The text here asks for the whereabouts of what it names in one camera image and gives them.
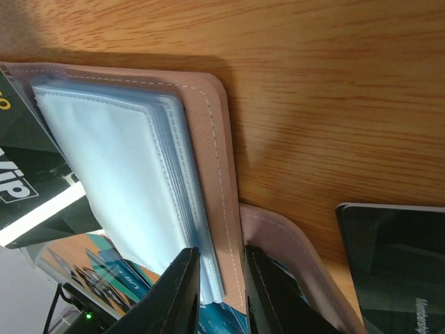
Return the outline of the black vip membership card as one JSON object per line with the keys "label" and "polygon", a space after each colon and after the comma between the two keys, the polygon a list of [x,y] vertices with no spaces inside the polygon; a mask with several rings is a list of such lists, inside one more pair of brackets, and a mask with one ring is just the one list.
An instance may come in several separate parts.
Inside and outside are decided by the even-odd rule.
{"label": "black vip membership card", "polygon": [[28,80],[2,66],[1,246],[22,248],[100,228]]}

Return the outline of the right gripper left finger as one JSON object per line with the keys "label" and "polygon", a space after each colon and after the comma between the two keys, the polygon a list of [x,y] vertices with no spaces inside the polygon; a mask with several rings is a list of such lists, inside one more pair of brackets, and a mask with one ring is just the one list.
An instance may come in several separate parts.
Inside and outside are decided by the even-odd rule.
{"label": "right gripper left finger", "polygon": [[200,251],[181,250],[147,296],[107,333],[197,333],[200,313]]}

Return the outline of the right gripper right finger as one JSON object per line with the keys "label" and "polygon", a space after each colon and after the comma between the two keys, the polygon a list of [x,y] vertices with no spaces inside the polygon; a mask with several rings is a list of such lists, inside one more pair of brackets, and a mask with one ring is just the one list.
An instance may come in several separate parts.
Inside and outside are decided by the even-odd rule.
{"label": "right gripper right finger", "polygon": [[245,290],[250,333],[338,333],[303,300],[294,279],[259,247],[245,247]]}

